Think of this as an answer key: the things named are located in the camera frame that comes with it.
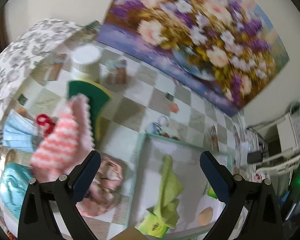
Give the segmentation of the round beige powder puff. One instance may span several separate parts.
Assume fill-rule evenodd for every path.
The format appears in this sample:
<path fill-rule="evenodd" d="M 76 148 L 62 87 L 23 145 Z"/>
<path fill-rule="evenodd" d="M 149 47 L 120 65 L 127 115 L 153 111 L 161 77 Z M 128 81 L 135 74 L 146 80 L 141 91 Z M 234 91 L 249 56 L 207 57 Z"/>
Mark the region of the round beige powder puff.
<path fill-rule="evenodd" d="M 198 215 L 198 224 L 206 226 L 211 223 L 213 218 L 213 208 L 207 207 Z"/>

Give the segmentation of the pink floral cloth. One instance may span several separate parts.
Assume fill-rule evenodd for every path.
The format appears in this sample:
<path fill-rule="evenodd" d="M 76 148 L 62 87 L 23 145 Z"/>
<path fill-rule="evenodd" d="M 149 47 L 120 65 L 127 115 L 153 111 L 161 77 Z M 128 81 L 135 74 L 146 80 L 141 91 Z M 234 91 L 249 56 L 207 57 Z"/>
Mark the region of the pink floral cloth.
<path fill-rule="evenodd" d="M 85 198 L 76 205 L 80 214 L 96 217 L 110 211 L 116 205 L 117 189 L 122 181 L 121 165 L 113 159 L 102 157 L 101 166 Z"/>

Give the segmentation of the pink striped fluffy towel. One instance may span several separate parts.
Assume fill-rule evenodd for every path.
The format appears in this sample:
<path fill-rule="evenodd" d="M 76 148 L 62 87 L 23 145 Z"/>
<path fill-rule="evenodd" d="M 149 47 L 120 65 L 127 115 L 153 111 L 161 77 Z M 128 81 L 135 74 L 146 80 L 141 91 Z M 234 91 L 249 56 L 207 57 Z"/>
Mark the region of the pink striped fluffy towel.
<path fill-rule="evenodd" d="M 30 162 L 32 173 L 40 183 L 69 174 L 94 149 L 88 102 L 83 94 L 68 100 L 53 132 L 33 153 Z"/>

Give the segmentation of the blue face mask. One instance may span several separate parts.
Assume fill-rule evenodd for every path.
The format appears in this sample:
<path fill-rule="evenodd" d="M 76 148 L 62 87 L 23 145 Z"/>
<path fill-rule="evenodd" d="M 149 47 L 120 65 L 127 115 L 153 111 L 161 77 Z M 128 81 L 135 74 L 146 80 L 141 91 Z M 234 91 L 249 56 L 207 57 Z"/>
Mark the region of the blue face mask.
<path fill-rule="evenodd" d="M 6 148 L 33 153 L 38 139 L 34 122 L 11 110 L 3 127 L 2 144 Z"/>

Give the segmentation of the lime green cloth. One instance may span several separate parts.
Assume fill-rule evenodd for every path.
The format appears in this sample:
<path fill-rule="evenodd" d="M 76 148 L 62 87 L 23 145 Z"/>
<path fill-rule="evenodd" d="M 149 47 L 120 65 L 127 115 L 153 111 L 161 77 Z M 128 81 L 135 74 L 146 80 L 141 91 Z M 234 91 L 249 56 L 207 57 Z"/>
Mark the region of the lime green cloth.
<path fill-rule="evenodd" d="M 179 219 L 177 213 L 179 199 L 177 197 L 183 192 L 184 188 L 173 171 L 172 158 L 165 155 L 162 160 L 159 196 L 152 213 L 170 229 L 175 229 Z"/>

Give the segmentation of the red pink flower hairclip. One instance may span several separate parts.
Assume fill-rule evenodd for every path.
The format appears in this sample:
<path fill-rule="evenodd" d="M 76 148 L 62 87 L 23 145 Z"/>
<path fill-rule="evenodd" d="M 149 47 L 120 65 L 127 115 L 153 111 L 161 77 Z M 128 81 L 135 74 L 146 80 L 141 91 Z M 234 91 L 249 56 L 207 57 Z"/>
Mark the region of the red pink flower hairclip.
<path fill-rule="evenodd" d="M 36 117 L 36 123 L 40 127 L 40 130 L 45 137 L 53 132 L 56 125 L 56 123 L 46 114 L 38 115 Z"/>

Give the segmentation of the green tissue pack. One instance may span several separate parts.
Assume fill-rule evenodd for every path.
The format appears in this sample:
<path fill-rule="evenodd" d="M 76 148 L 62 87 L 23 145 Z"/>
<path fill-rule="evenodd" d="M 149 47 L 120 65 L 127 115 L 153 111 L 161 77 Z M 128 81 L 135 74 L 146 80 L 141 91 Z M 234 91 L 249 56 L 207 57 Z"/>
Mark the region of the green tissue pack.
<path fill-rule="evenodd" d="M 166 226 L 155 214 L 149 211 L 136 228 L 144 235 L 157 238 L 164 237 L 166 232 L 169 230 L 168 226 Z"/>
<path fill-rule="evenodd" d="M 211 198 L 214 198 L 214 199 L 218 199 L 218 197 L 216 196 L 212 186 L 208 183 L 205 190 L 204 190 L 204 194 L 211 197 Z"/>

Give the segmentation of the green yellow sponge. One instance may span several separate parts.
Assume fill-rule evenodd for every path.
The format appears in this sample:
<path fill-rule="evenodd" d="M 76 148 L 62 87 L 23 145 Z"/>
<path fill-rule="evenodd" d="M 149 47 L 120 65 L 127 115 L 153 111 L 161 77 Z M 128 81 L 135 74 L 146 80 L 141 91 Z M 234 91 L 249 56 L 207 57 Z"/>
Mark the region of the green yellow sponge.
<path fill-rule="evenodd" d="M 87 80 L 72 80 L 68 83 L 68 98 L 83 94 L 88 98 L 90 123 L 95 141 L 101 139 L 101 113 L 111 100 L 110 93 L 100 84 Z"/>

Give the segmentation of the green tissue pack front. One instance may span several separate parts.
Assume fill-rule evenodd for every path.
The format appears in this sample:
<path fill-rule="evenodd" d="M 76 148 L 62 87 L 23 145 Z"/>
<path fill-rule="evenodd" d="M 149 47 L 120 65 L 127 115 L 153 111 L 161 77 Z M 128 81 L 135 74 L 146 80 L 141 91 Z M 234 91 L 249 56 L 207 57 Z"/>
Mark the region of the green tissue pack front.
<path fill-rule="evenodd" d="M 214 199 L 218 199 L 218 197 L 216 196 L 212 186 L 208 183 L 205 190 L 204 190 L 204 194 L 211 197 L 211 198 L 214 198 Z"/>

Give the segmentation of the teal plastic toy case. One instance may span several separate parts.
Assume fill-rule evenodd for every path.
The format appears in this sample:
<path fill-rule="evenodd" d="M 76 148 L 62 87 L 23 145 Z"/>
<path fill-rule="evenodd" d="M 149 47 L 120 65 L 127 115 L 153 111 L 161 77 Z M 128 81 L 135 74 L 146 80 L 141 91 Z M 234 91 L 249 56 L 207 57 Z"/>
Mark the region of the teal plastic toy case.
<path fill-rule="evenodd" d="M 28 166 L 8 163 L 0 179 L 1 200 L 16 219 L 19 219 L 29 181 L 33 178 Z"/>

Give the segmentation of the black power adapter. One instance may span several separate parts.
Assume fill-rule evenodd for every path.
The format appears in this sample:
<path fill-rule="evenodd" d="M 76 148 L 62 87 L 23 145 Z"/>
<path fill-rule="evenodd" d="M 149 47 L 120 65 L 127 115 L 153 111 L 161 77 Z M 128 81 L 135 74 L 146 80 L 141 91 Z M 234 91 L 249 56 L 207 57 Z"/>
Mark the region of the black power adapter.
<path fill-rule="evenodd" d="M 250 152 L 247 155 L 248 164 L 261 163 L 262 160 L 263 160 L 263 153 L 261 151 Z"/>

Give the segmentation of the teal shallow box tray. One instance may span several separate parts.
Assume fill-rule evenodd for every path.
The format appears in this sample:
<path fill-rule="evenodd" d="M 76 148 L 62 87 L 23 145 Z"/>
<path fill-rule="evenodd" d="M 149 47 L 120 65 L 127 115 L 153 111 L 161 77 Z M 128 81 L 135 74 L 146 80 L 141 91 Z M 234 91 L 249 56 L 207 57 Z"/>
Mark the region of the teal shallow box tray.
<path fill-rule="evenodd" d="M 225 204 L 207 193 L 204 148 L 154 134 L 141 136 L 127 225 L 148 239 L 202 239 Z"/>

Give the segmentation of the floral white tablecloth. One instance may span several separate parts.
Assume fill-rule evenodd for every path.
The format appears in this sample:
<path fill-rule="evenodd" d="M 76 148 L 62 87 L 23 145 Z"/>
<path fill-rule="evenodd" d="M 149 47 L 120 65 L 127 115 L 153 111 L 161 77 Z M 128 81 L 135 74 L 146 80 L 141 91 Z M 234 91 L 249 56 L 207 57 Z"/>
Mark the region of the floral white tablecloth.
<path fill-rule="evenodd" d="M 75 22 L 46 18 L 25 31 L 0 53 L 0 122 L 12 96 L 36 64 L 82 28 Z"/>

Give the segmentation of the white pill bottle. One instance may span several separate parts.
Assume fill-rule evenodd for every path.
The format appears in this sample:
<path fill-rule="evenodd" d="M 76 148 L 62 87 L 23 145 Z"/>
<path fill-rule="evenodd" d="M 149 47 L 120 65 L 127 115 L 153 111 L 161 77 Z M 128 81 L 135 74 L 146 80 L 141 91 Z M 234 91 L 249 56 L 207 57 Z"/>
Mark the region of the white pill bottle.
<path fill-rule="evenodd" d="M 96 45 L 85 44 L 77 47 L 70 56 L 72 78 L 98 82 L 101 57 L 102 51 Z"/>

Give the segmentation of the floral painting canvas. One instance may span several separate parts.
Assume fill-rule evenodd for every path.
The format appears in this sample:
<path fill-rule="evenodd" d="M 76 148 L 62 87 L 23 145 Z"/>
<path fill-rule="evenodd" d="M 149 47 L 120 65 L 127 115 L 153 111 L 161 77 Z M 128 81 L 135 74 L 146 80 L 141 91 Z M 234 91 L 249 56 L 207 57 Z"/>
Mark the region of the floral painting canvas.
<path fill-rule="evenodd" d="M 113 0 L 97 39 L 165 72 L 229 116 L 289 61 L 254 0 Z"/>

